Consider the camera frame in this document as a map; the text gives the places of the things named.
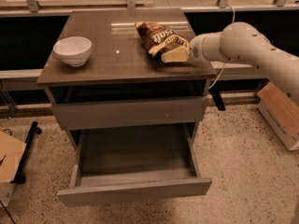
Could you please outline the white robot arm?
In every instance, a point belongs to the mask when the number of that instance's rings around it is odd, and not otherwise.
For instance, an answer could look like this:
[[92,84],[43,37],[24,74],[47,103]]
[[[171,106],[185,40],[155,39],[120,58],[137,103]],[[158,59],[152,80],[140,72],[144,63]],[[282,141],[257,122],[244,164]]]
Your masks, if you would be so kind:
[[244,63],[258,70],[287,97],[299,105],[299,58],[276,48],[255,27],[234,22],[221,32],[198,35],[187,49],[173,49],[162,56],[164,63]]

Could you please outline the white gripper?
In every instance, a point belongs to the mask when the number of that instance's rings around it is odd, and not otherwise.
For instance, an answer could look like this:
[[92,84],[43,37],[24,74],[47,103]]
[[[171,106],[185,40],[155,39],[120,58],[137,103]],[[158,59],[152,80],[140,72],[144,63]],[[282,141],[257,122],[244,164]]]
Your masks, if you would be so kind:
[[[206,58],[203,52],[203,44],[205,41],[205,35],[198,35],[190,41],[189,49],[190,56],[194,60],[205,62]],[[186,62],[189,59],[189,50],[185,47],[177,47],[169,50],[161,55],[161,59],[164,63],[180,63]]]

